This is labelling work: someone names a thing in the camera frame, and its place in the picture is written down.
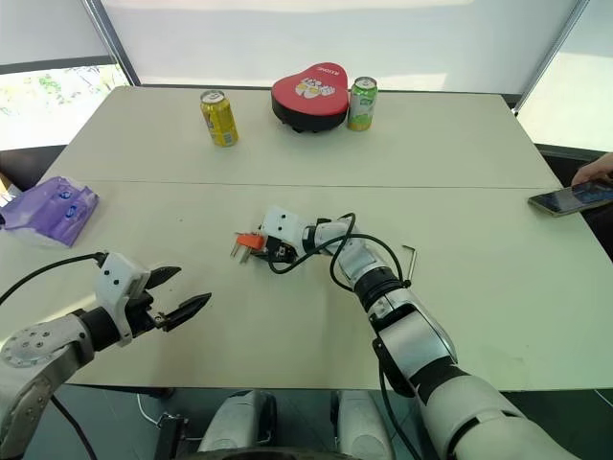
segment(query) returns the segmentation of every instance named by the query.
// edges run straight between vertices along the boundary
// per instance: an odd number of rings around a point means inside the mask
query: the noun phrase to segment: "phone screen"
[[[550,194],[533,196],[530,200],[556,213],[569,213],[598,202],[613,200],[613,185],[595,180]]]

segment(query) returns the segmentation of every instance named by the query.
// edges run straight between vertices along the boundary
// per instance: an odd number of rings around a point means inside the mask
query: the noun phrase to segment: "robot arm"
[[[268,251],[287,244],[301,256],[342,237],[348,225],[347,219],[308,224],[272,207],[261,232]],[[328,246],[328,252],[334,253],[339,244]],[[375,331],[373,347],[388,381],[399,394],[419,398],[425,426],[442,459],[576,458],[493,386],[458,367],[447,333],[364,240],[350,239],[337,263]]]
[[[36,324],[7,339],[0,350],[0,460],[23,456],[51,396],[95,352],[114,343],[125,346],[153,328],[168,332],[204,307],[210,293],[187,300],[170,314],[148,313],[153,298],[146,289],[179,270],[148,271],[110,253],[96,283],[99,307]]]

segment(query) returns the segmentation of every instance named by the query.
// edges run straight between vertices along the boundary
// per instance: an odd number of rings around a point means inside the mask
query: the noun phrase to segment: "white table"
[[[270,92],[227,91],[240,141],[211,142],[199,89],[116,88],[51,168],[85,181],[558,186],[499,96],[381,93],[372,129],[296,133]]]
[[[414,291],[450,333],[462,366],[497,388],[613,386],[613,266],[580,217],[530,208],[535,190],[88,182],[101,204],[73,249],[0,234],[2,261],[11,261],[0,264],[0,291],[43,264],[108,248],[184,268],[152,292],[158,309],[209,290],[214,297],[172,333],[97,354],[72,382],[377,388],[373,333],[357,300],[329,280],[328,258],[280,276],[229,257],[233,232],[279,204],[307,218],[355,211],[360,229],[405,263],[400,245],[414,245]],[[0,337],[87,306],[96,274],[84,263],[31,282],[2,306]]]

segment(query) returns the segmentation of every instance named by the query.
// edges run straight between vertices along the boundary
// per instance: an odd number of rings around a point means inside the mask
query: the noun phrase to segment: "can lid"
[[[376,88],[376,80],[372,77],[358,77],[354,84],[360,89]]]
[[[200,101],[205,104],[220,103],[226,99],[226,95],[219,89],[209,89],[200,95]]]

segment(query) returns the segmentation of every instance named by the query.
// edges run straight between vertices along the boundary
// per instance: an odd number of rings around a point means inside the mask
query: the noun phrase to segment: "orange object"
[[[264,246],[264,237],[262,235],[254,235],[252,233],[241,233],[237,236],[237,244],[259,251]]]

